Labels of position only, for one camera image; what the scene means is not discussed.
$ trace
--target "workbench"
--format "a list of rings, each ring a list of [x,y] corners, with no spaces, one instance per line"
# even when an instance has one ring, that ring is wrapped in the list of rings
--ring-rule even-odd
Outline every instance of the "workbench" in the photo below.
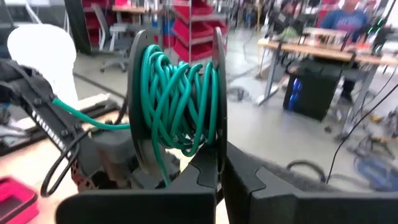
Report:
[[[270,49],[273,51],[271,66],[269,69],[268,77],[267,77],[267,86],[263,95],[259,96],[256,99],[256,103],[258,105],[263,104],[263,102],[267,101],[277,92],[277,87],[274,84],[274,76],[275,76],[275,67],[279,62],[279,55],[281,52],[289,52],[296,53],[301,55],[310,55],[313,57],[321,57],[333,60],[339,60],[342,62],[349,63],[353,58],[353,53],[349,51],[340,51],[333,48],[319,48],[305,44],[295,44],[295,43],[286,43],[280,44],[277,41],[269,40],[269,39],[260,39],[257,43],[260,47],[264,47],[266,49]],[[363,77],[359,79],[362,81],[362,87],[359,91],[358,97],[354,102],[353,109],[347,114],[347,119],[343,126],[343,130],[341,132],[341,137],[345,137],[353,128],[353,119],[354,115],[358,114],[358,111],[361,109],[362,102],[366,96],[366,92],[369,90],[370,84],[373,81],[373,77],[376,73],[377,68],[380,65],[384,66],[398,66],[398,58],[394,58],[392,56],[383,56],[379,57],[377,55],[369,55],[369,54],[357,54],[354,58],[354,61],[360,64],[370,65],[371,68],[363,72]]]
[[[118,112],[112,112],[105,116],[98,118],[98,121],[104,122],[106,120],[115,120],[118,116]],[[25,120],[23,123],[30,125],[32,121]],[[89,124],[84,124],[83,128],[89,128]],[[188,165],[191,158],[185,157],[178,150],[171,150],[171,153],[175,154],[180,160],[180,168],[183,170]],[[11,176],[24,184],[32,187],[39,194],[43,179],[50,169],[51,165],[59,157],[59,150],[53,145],[49,139],[37,142],[16,152],[0,157],[0,177]],[[53,181],[61,173],[62,169],[66,166],[67,161],[64,160],[57,171],[54,173]],[[77,194],[77,187],[71,179],[70,171],[62,180],[59,188],[53,195],[48,198],[39,197],[39,210],[40,213],[36,216],[30,224],[53,224],[55,223],[55,211],[58,205],[63,199]],[[224,201],[217,207],[217,224],[228,224],[228,217]]]

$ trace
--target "coiled green cable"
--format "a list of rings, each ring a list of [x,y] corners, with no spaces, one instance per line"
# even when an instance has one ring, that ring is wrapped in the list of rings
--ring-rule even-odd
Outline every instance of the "coiled green cable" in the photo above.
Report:
[[[67,105],[66,103],[62,102],[60,99],[55,98],[52,100],[52,103],[54,105],[57,105],[64,109],[65,111],[71,113],[72,115],[76,116],[80,120],[92,124],[93,126],[96,126],[97,128],[101,129],[108,129],[108,130],[121,130],[121,129],[130,129],[130,124],[117,124],[117,125],[112,125],[112,124],[104,124],[100,123],[93,118],[83,114],[82,112],[76,110],[75,108],[72,108],[71,106]]]
[[[210,62],[205,67],[201,82],[199,71],[202,68],[203,65],[190,67],[185,62],[172,65],[168,56],[160,50],[158,45],[148,46],[142,58],[142,114],[147,127],[151,130],[155,159],[161,169],[166,186],[170,184],[170,179],[160,153],[159,143],[165,148],[180,149],[185,156],[191,157],[196,154],[199,146],[203,143],[213,144],[216,140],[218,74]],[[206,129],[204,122],[210,82],[210,123],[208,124],[209,128]],[[196,90],[195,99],[192,98],[192,85]],[[99,123],[59,99],[54,99],[52,103],[82,121],[101,129],[130,128],[129,124]]]

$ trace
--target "magenta case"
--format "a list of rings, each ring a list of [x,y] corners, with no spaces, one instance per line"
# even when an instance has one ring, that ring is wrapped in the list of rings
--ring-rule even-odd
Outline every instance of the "magenta case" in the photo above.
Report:
[[[39,214],[37,194],[11,177],[0,178],[0,223],[25,224]]]

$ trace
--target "cable spool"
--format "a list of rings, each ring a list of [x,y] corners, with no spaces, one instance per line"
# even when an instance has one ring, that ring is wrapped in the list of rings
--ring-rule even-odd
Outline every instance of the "cable spool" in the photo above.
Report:
[[[198,76],[197,65],[189,67],[183,62],[171,65],[154,45],[154,36],[147,31],[140,31],[134,38],[127,68],[131,134],[142,170],[150,175],[162,176],[166,185],[169,184],[168,167],[162,163],[165,148],[183,146],[176,148],[186,156],[192,156],[194,147],[211,144],[212,148],[217,149],[218,171],[223,170],[227,143],[223,46],[221,30],[217,27],[213,35],[212,63],[206,65],[204,75]],[[174,91],[177,90],[180,93],[173,102]]]

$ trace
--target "office chair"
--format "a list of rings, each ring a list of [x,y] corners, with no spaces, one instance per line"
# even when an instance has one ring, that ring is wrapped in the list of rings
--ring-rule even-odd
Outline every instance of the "office chair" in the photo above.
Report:
[[[99,25],[101,26],[101,38],[99,41],[99,51],[106,53],[115,53],[118,55],[116,58],[105,61],[104,65],[100,68],[100,72],[104,72],[105,68],[113,65],[119,65],[123,72],[127,70],[127,53],[131,47],[132,37],[120,37],[120,33],[127,31],[127,25],[114,24],[109,26],[106,22],[104,12],[100,5],[92,4],[91,8],[97,16]]]

